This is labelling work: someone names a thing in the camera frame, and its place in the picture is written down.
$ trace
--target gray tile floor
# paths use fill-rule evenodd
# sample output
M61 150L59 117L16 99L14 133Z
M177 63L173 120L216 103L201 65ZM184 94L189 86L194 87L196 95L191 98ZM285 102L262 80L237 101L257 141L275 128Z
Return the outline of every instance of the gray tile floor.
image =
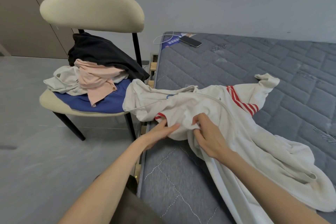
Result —
M124 116L69 117L82 142L39 105L42 81L63 65L67 60L0 57L0 145L17 147L0 149L1 223L57 223L132 142Z

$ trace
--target beige chair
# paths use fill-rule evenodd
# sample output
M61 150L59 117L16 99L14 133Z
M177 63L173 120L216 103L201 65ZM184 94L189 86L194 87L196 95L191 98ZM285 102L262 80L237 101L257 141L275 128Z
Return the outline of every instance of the beige chair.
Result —
M44 0L40 13L50 24L76 28L79 29L79 33L84 33L84 29L132 33L136 60L141 65L137 33L144 29L145 16L135 0ZM124 115L130 134L133 140L136 139L131 114L128 112L98 113L72 110L48 89L40 96L40 104L56 114L82 141L85 137L66 114L89 117Z

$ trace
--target sleeve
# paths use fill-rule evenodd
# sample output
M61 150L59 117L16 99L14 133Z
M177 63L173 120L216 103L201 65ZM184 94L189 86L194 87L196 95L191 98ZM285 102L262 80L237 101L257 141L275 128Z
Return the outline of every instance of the sleeve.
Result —
M258 83L227 86L233 101L251 115L254 115L264 106L266 97L280 82L278 78L268 73L256 74L254 77L260 81Z

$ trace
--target person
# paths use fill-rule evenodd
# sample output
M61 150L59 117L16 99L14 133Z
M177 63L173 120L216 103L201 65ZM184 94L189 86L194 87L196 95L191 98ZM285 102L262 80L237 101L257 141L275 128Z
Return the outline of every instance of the person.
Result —
M200 147L237 176L274 223L328 223L232 151L219 128L206 114L196 115L192 122L200 126L200 129L194 130ZM179 124L171 127L166 127L166 124L166 120L162 121L135 140L94 180L61 218L59 224L164 223L148 205L125 189L125 185L141 152L179 128Z

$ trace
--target person's leg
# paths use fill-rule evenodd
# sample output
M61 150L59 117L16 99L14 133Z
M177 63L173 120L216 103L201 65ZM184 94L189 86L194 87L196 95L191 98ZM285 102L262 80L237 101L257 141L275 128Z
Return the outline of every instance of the person's leg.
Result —
M164 222L145 202L125 188L110 224L164 224Z

